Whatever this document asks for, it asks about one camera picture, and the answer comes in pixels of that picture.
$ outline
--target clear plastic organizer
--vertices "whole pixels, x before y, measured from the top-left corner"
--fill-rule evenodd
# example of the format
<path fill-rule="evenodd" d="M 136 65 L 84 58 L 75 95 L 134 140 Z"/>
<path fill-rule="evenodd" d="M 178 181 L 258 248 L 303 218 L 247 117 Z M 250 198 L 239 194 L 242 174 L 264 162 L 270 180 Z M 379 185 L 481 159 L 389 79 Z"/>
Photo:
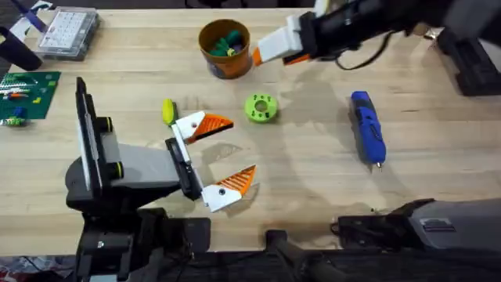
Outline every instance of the clear plastic organizer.
<path fill-rule="evenodd" d="M 98 27 L 96 9 L 58 7 L 35 52 L 44 59 L 83 60 Z"/>

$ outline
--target wooden table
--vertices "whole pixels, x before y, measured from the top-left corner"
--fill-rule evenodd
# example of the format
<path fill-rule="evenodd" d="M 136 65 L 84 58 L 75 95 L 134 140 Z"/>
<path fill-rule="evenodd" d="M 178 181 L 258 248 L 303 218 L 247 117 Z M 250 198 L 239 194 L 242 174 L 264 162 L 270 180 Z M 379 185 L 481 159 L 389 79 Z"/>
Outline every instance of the wooden table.
<path fill-rule="evenodd" d="M 219 18 L 245 24 L 255 42 L 302 9 L 103 10 L 103 25 L 82 63 L 47 61 L 40 71 L 63 75 L 45 120 L 0 130 L 0 255 L 73 254 L 82 219 L 65 204 L 64 175 L 79 155 L 75 78 L 82 76 L 96 110 L 111 116 L 119 141 L 165 149 L 172 136 L 160 118 L 164 98 L 181 115 L 222 114 L 235 128 L 189 146 L 205 183 L 258 165 L 244 201 L 209 213 L 181 192 L 149 206 L 179 217 L 212 220 L 212 250 L 262 248 L 271 228 L 305 247 L 335 248 L 329 223 L 339 215 L 388 212 L 425 197 L 463 201 L 501 197 L 501 97 L 461 96 L 431 43 L 395 36 L 375 64 L 357 71 L 333 63 L 280 62 L 242 78 L 213 77 L 197 45 L 199 30 Z M 32 31 L 27 44 L 37 37 Z M 381 38 L 346 54 L 353 65 Z M 348 118 L 349 96 L 370 93 L 388 153 L 383 172 L 360 162 Z M 243 113 L 252 93 L 274 95 L 276 123 Z"/>

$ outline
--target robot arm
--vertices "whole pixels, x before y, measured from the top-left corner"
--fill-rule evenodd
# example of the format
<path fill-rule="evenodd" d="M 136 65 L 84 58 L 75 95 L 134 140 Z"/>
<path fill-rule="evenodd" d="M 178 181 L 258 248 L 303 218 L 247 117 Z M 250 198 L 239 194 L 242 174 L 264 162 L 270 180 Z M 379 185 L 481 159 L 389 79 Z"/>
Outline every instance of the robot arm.
<path fill-rule="evenodd" d="M 254 64 L 279 58 L 285 64 L 335 60 L 344 51 L 358 49 L 365 40 L 388 33 L 380 51 L 362 64 L 365 66 L 384 51 L 392 33 L 409 35 L 420 22 L 448 27 L 459 38 L 482 36 L 501 45 L 501 39 L 486 28 L 501 22 L 501 2 L 497 0 L 354 0 L 323 13 L 322 7 L 328 5 L 329 1 L 317 0 L 315 13 L 287 17 L 285 27 L 259 41 Z"/>

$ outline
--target orange cup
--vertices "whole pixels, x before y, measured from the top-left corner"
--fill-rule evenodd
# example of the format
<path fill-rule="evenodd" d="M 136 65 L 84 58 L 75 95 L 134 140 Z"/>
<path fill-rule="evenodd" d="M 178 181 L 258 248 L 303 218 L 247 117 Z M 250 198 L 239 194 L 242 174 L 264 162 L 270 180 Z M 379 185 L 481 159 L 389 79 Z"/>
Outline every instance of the orange cup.
<path fill-rule="evenodd" d="M 212 56 L 209 52 L 219 38 L 224 38 L 230 31 L 238 30 L 243 35 L 243 48 L 235 56 Z M 209 71 L 218 78 L 238 78 L 246 74 L 252 67 L 249 57 L 249 42 L 251 35 L 247 28 L 235 20 L 215 20 L 210 22 L 200 32 L 198 43 L 204 54 Z"/>

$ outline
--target yellow object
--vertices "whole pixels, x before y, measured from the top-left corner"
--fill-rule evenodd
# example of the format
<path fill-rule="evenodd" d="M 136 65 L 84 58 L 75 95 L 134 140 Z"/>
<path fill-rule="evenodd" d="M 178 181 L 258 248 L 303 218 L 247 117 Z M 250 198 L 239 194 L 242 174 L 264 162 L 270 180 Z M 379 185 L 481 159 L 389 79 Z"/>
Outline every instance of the yellow object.
<path fill-rule="evenodd" d="M 167 125 L 173 125 L 175 120 L 178 119 L 176 105 L 171 99 L 165 99 L 162 104 L 162 119 Z"/>
<path fill-rule="evenodd" d="M 230 48 L 230 49 L 228 49 L 228 51 L 226 51 L 226 54 L 228 56 L 235 56 L 236 55 L 236 51 L 235 51 L 235 49 Z"/>

